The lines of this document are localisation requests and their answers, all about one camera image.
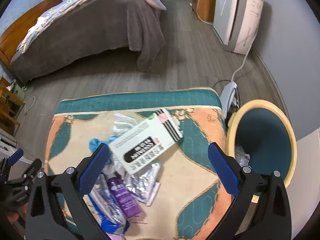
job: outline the blue gripper pad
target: blue gripper pad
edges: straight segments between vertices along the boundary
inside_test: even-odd
[[[9,167],[12,167],[13,165],[15,165],[15,163],[18,160],[20,160],[22,156],[23,156],[23,150],[22,149],[16,150],[16,152],[8,158],[7,165]]]
[[[211,165],[216,171],[226,191],[236,198],[240,192],[238,177],[222,154],[224,153],[220,152],[214,143],[209,145],[208,158]]]
[[[92,154],[93,158],[79,177],[78,192],[87,195],[91,192],[102,169],[110,158],[108,145],[101,143]]]

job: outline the baseboard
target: baseboard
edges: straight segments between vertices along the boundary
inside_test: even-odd
[[[263,70],[267,76],[267,78],[269,79],[270,81],[270,84],[273,88],[273,91],[275,92],[275,95],[278,99],[278,102],[280,104],[280,108],[281,108],[281,111],[285,114],[285,116],[288,118],[288,120],[290,121],[290,118],[289,118],[289,113],[288,113],[288,110],[287,110],[287,107],[285,106],[285,103],[284,103],[284,100],[283,100],[283,97],[280,93],[280,90],[277,86],[277,83],[276,81],[274,80],[270,70],[268,69],[268,67],[266,66],[266,64],[263,62],[262,58],[260,57],[259,53],[254,49],[254,48],[251,48],[251,56],[252,57],[255,57],[261,64],[261,66],[263,67]]]

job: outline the yellow trash can rim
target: yellow trash can rim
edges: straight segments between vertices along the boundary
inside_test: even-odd
[[[236,140],[236,132],[238,129],[238,125],[239,125],[242,117],[244,116],[244,114],[254,108],[264,108],[264,109],[268,109],[269,111],[273,112],[283,122],[283,124],[288,132],[288,135],[290,138],[290,143],[291,143],[291,163],[290,163],[288,174],[284,179],[284,185],[287,188],[287,186],[291,182],[291,179],[292,179],[292,176],[293,176],[294,170],[296,168],[296,164],[297,164],[297,143],[296,143],[296,138],[294,136],[294,132],[293,132],[293,129],[292,129],[292,126],[291,126],[289,120],[287,119],[285,114],[277,106],[275,106],[273,103],[270,103],[266,100],[261,100],[261,99],[252,100],[252,101],[244,104],[243,106],[241,106],[239,111],[234,113],[231,116],[231,118],[228,122],[229,130],[228,130],[228,134],[227,134],[226,154],[228,156],[235,158],[235,140]],[[259,199],[259,196],[253,195],[252,202],[257,203],[258,199]]]

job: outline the silver screw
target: silver screw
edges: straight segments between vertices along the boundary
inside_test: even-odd
[[[250,169],[250,167],[248,167],[248,166],[244,166],[244,167],[242,168],[242,170],[243,170],[244,173],[250,173],[250,172],[251,172],[251,169]]]
[[[43,175],[44,175],[44,172],[43,172],[43,171],[41,171],[41,172],[39,172],[39,173],[38,173],[37,177],[38,177],[38,178],[42,178],[42,177],[43,177]]]
[[[279,171],[274,171],[273,174],[274,174],[276,177],[280,177],[280,175],[281,175]]]
[[[75,171],[74,167],[69,167],[69,168],[67,168],[66,173],[72,174],[74,171]]]

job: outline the wooden headboard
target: wooden headboard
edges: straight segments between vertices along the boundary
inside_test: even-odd
[[[10,72],[11,59],[16,53],[17,46],[27,35],[28,30],[36,24],[41,14],[61,2],[62,0],[44,0],[21,15],[2,33],[0,36],[0,59]]]

